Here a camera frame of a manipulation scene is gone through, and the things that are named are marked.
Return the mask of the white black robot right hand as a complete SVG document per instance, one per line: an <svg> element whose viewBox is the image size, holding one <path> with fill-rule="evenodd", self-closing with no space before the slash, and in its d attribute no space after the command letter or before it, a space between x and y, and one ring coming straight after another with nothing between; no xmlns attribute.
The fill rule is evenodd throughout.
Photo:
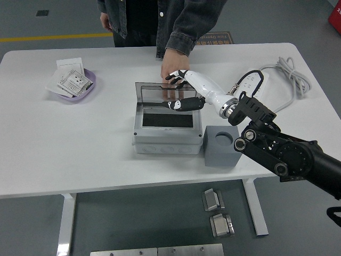
<svg viewBox="0 0 341 256"><path fill-rule="evenodd" d="M177 70L166 77L172 83L181 80L177 86L180 89L184 84L191 85L201 97L191 97L176 101L164 101L161 106L175 111L192 111L204 107L205 103L214 106L216 112L223 119L228 118L238 104L237 98L226 94L223 89L209 77L190 70Z"/></svg>

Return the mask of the person's right hand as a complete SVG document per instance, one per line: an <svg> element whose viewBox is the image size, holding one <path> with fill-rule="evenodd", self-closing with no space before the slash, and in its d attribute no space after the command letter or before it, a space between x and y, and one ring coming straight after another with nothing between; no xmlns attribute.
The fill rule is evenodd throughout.
<svg viewBox="0 0 341 256"><path fill-rule="evenodd" d="M108 31L108 32L112 32L112 28L111 28L111 24L110 24L110 21L109 21L109 17L106 13L103 13L101 12L100 14L100 21L101 21L101 25L102 27Z"/></svg>

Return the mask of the person's left hand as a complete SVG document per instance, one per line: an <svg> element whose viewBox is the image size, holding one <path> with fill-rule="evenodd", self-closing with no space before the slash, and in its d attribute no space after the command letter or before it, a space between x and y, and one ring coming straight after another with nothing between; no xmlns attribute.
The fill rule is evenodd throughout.
<svg viewBox="0 0 341 256"><path fill-rule="evenodd" d="M166 79L172 72L177 70L189 70L190 62L189 57L184 53L174 50L166 49L165 55L161 64L160 75L163 84L169 84L170 81Z"/></svg>

